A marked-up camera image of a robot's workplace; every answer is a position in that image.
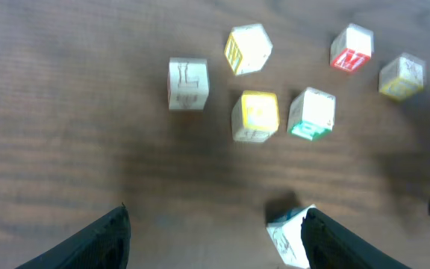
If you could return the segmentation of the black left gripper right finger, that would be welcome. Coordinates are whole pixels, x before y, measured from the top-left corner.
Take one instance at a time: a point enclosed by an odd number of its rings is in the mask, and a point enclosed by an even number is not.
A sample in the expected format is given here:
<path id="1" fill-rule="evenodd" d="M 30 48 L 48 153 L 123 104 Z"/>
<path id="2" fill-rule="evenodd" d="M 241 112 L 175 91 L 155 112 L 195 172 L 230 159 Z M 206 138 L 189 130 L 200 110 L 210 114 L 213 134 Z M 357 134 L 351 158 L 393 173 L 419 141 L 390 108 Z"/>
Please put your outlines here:
<path id="1" fill-rule="evenodd" d="M 311 269 L 409 269 L 317 208 L 308 209 L 301 239 Z"/>

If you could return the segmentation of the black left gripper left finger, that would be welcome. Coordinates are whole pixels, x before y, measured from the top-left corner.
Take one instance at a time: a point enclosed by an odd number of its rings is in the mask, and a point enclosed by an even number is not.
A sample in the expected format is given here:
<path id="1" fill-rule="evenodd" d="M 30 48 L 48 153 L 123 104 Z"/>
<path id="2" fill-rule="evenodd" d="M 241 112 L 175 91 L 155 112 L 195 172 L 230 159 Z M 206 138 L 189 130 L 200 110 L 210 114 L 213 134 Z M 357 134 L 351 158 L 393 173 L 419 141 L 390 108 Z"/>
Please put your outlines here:
<path id="1" fill-rule="evenodd" d="M 121 205 L 16 269 L 126 269 L 130 240 L 128 211 Z"/>

